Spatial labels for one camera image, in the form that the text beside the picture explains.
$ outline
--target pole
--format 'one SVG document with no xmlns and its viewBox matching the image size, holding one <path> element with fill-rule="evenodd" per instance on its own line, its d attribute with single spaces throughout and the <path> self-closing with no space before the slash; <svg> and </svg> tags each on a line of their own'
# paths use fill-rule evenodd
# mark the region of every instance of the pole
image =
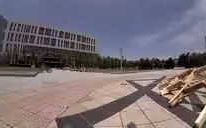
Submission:
<svg viewBox="0 0 206 128">
<path fill-rule="evenodd" d="M 120 56 L 121 56 L 121 61 L 120 61 L 120 70 L 122 71 L 123 49 L 122 49 L 122 48 L 120 48 L 120 49 L 119 49 L 119 52 L 120 52 Z"/>
</svg>

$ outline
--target blue sky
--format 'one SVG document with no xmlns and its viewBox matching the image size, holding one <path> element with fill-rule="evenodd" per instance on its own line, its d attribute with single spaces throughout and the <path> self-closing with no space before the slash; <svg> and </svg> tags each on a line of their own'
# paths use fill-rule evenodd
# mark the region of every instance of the blue sky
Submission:
<svg viewBox="0 0 206 128">
<path fill-rule="evenodd" d="M 0 14 L 94 35 L 105 56 L 205 51 L 206 0 L 0 0 Z"/>
</svg>

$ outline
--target building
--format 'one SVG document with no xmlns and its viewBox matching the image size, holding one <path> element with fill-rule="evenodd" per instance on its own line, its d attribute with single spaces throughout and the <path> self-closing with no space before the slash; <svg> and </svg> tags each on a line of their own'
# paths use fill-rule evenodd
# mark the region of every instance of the building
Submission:
<svg viewBox="0 0 206 128">
<path fill-rule="evenodd" d="M 92 36 L 0 15 L 0 63 L 93 66 L 97 54 Z"/>
</svg>

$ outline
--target paved plaza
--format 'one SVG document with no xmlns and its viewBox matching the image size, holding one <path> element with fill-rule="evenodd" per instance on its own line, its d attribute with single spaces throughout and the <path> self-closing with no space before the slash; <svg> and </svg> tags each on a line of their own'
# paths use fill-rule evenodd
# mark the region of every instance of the paved plaza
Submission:
<svg viewBox="0 0 206 128">
<path fill-rule="evenodd" d="M 54 70 L 36 77 L 0 77 L 0 128 L 189 128 L 201 111 L 197 103 L 190 97 L 168 108 L 156 87 L 163 76 L 178 72 Z"/>
</svg>

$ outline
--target wooden structure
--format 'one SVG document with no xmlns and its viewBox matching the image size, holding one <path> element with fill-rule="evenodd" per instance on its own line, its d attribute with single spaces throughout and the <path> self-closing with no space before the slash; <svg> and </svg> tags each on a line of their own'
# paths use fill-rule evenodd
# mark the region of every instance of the wooden structure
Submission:
<svg viewBox="0 0 206 128">
<path fill-rule="evenodd" d="M 176 90 L 177 93 L 170 99 L 169 106 L 174 107 L 184 97 L 200 88 L 206 88 L 206 65 L 201 68 L 188 69 L 181 74 L 166 78 L 159 84 L 162 96 Z M 206 120 L 206 105 L 195 121 L 196 128 L 201 128 Z"/>
</svg>

